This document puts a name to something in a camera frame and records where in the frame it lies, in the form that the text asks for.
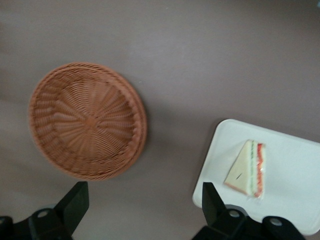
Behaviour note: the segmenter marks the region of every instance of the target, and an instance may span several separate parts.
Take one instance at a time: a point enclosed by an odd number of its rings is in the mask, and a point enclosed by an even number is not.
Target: black clamp
[[[0,240],[72,240],[88,208],[88,183],[77,182],[54,208],[38,210],[15,224],[11,217],[0,216]]]
[[[266,216],[259,223],[238,209],[227,209],[211,182],[203,183],[202,211],[207,226],[193,240],[305,240],[285,218]]]

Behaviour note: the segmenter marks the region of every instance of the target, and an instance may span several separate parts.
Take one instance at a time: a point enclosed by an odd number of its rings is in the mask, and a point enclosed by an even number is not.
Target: white tray
[[[246,140],[265,143],[265,192],[252,199],[223,184]],[[228,119],[215,130],[193,202],[202,207],[203,182],[214,184],[223,202],[244,208],[261,222],[265,216],[291,221],[304,235],[320,230],[320,143]]]

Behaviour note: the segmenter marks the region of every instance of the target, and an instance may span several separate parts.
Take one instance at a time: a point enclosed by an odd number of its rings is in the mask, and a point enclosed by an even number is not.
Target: woven basket
[[[102,65],[73,62],[49,72],[29,105],[35,144],[63,172],[103,180],[127,170],[147,136],[134,88]]]

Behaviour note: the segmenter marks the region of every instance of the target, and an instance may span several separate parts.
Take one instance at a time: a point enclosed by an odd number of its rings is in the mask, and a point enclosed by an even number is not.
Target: gray table
[[[190,239],[205,224],[192,193],[221,120],[320,142],[319,23],[317,1],[2,1],[0,214],[22,220],[77,181],[33,145],[27,107],[47,72],[93,62],[137,89],[149,132],[127,172],[89,183],[74,238]]]

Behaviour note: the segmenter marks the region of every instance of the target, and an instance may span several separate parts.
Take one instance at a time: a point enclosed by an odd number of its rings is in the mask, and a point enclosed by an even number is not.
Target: round wicker basket
[[[63,172],[103,180],[127,170],[145,145],[147,118],[134,88],[112,69],[73,62],[49,72],[29,105],[35,144]]]

